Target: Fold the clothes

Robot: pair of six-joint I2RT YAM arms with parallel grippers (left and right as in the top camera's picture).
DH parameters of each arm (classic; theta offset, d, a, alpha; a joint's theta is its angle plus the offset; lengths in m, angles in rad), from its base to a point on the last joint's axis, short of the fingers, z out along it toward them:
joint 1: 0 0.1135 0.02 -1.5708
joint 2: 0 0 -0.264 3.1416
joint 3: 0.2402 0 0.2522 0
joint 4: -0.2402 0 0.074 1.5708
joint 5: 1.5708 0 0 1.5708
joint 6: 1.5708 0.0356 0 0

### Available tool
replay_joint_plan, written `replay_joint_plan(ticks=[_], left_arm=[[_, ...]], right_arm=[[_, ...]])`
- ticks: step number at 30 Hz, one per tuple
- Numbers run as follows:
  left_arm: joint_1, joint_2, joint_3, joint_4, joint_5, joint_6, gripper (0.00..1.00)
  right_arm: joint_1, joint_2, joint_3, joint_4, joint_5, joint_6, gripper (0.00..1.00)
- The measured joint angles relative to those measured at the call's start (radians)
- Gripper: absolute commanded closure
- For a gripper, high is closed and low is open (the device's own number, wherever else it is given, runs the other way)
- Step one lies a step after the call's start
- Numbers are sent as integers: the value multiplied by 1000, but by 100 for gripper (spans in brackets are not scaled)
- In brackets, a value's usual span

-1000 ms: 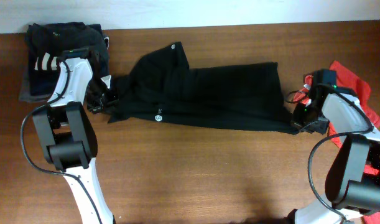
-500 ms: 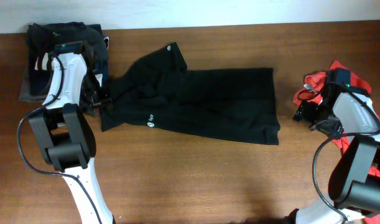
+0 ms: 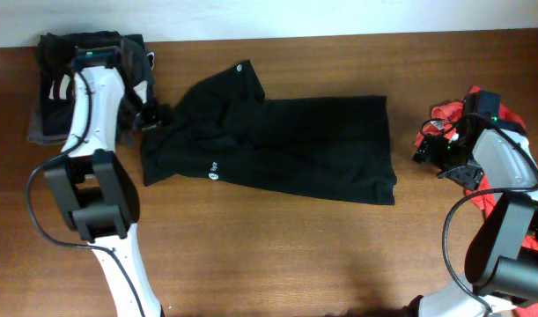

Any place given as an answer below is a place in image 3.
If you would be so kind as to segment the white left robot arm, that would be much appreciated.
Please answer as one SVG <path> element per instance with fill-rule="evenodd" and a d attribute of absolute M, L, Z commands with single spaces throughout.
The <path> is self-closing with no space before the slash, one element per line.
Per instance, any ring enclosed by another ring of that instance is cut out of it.
<path fill-rule="evenodd" d="M 46 33 L 36 59 L 45 80 L 43 103 L 69 107 L 71 120 L 61 152 L 31 175 L 44 175 L 80 241 L 35 228 L 57 246 L 94 253 L 118 315 L 161 316 L 138 246 L 139 196 L 116 155 L 125 135 L 159 123 L 154 54 L 139 34 Z"/>

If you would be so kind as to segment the black polo shirt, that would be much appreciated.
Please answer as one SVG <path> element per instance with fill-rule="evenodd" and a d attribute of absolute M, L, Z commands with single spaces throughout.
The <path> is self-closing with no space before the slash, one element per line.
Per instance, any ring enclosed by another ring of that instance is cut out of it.
<path fill-rule="evenodd" d="M 293 195 L 394 203 L 383 96 L 269 100 L 249 61 L 193 85 L 145 134 L 144 184 L 176 174 Z"/>

